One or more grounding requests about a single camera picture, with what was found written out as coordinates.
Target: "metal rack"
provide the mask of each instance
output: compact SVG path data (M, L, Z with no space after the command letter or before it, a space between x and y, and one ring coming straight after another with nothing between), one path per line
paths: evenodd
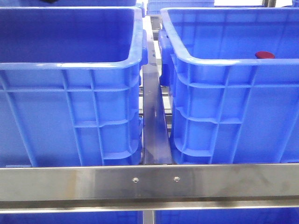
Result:
M143 164L2 168L0 213L299 207L299 164L172 165L150 17Z

